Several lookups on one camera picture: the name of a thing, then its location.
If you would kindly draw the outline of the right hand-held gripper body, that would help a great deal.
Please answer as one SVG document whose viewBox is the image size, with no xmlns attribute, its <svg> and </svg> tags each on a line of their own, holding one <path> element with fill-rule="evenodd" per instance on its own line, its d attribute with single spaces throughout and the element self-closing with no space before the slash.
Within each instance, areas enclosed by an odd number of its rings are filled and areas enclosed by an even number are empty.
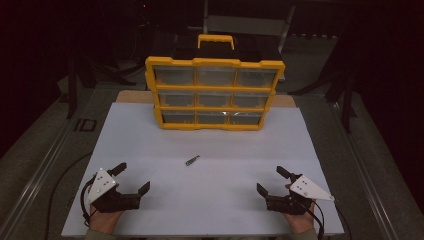
<svg viewBox="0 0 424 240">
<path fill-rule="evenodd" d="M 290 215 L 303 215 L 313 200 L 334 201 L 335 197 L 318 186 L 303 174 L 283 173 L 282 176 L 291 181 L 289 194 L 273 196 L 265 191 L 265 203 L 269 211 Z"/>
</svg>

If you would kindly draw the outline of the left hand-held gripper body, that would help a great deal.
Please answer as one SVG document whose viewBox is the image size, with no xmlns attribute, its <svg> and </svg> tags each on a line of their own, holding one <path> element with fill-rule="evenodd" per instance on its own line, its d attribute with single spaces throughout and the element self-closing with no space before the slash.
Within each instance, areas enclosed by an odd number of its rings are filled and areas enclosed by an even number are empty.
<svg viewBox="0 0 424 240">
<path fill-rule="evenodd" d="M 100 169 L 90 183 L 86 203 L 94 205 L 102 213 L 134 210 L 140 206 L 141 196 L 136 194 L 122 194 L 117 191 L 118 183 L 109 174 L 110 170 Z"/>
</svg>

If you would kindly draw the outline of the person's right hand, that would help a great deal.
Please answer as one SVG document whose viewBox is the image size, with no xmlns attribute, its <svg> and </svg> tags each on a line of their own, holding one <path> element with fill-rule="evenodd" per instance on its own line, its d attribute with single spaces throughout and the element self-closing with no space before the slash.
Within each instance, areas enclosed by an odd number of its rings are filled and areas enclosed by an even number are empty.
<svg viewBox="0 0 424 240">
<path fill-rule="evenodd" d="M 303 215 L 284 213 L 283 216 L 288 222 L 291 232 L 294 234 L 302 234 L 314 230 L 314 217 L 308 212 L 305 212 Z"/>
</svg>

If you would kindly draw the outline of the person's left hand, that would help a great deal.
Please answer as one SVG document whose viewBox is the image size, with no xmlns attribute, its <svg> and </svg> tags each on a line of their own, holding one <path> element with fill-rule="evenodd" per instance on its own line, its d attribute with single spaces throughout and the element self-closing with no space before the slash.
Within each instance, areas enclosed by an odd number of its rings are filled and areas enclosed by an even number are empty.
<svg viewBox="0 0 424 240">
<path fill-rule="evenodd" d="M 102 213 L 94 205 L 91 205 L 89 228 L 97 232 L 113 234 L 122 214 L 123 211 Z"/>
</svg>

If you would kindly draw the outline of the black tripod stand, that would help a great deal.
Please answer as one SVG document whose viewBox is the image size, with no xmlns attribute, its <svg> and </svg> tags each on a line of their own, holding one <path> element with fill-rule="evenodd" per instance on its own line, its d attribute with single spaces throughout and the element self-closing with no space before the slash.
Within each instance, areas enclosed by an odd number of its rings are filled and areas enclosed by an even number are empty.
<svg viewBox="0 0 424 240">
<path fill-rule="evenodd" d="M 124 75 L 141 69 L 141 65 L 135 65 L 124 70 L 111 70 L 84 52 L 71 54 L 68 59 L 68 92 L 63 94 L 60 98 L 61 102 L 68 104 L 67 119 L 71 119 L 78 108 L 77 79 L 80 79 L 85 88 L 94 88 L 97 84 L 97 80 L 93 71 L 97 71 L 109 77 L 114 82 L 121 85 L 132 86 L 133 82 L 126 80 Z"/>
<path fill-rule="evenodd" d="M 344 130 L 350 133 L 351 104 L 355 75 L 356 70 L 350 66 L 344 66 L 336 70 L 323 70 L 316 81 L 298 90 L 290 91 L 288 95 L 301 96 L 329 84 L 330 87 L 324 97 L 328 102 L 332 103 L 336 103 L 340 97 L 343 97 L 341 124 Z"/>
</svg>

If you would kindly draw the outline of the yellow plastic drawer organizer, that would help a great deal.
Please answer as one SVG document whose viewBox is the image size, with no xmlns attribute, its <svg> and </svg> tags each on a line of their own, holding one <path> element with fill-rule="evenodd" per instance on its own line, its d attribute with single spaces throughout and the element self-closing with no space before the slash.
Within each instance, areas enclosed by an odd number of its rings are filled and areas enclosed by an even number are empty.
<svg viewBox="0 0 424 240">
<path fill-rule="evenodd" d="M 285 71 L 273 38 L 160 33 L 145 61 L 162 129 L 259 130 Z"/>
</svg>

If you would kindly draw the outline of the aluminium floor rail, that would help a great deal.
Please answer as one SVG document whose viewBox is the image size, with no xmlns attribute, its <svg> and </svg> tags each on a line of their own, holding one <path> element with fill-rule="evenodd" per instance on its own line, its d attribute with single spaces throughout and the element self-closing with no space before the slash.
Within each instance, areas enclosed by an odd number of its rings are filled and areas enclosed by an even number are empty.
<svg viewBox="0 0 424 240">
<path fill-rule="evenodd" d="M 359 181 L 361 182 L 362 188 L 369 202 L 370 208 L 385 240 L 399 240 L 398 235 L 389 219 L 387 211 L 383 206 L 383 202 L 380 195 L 377 192 L 377 188 L 372 182 L 371 175 L 367 171 L 364 164 L 364 158 L 360 154 L 359 148 L 354 141 L 351 133 L 345 130 L 344 125 L 341 123 L 342 109 L 338 103 L 328 103 L 328 107 L 333 118 L 336 121 L 336 126 L 342 132 L 343 138 L 348 145 L 350 154 L 353 157 L 355 171 L 357 172 Z"/>
<path fill-rule="evenodd" d="M 0 159 L 0 240 L 16 234 L 93 93 L 78 91 L 70 118 L 67 104 L 53 103 Z"/>
</svg>

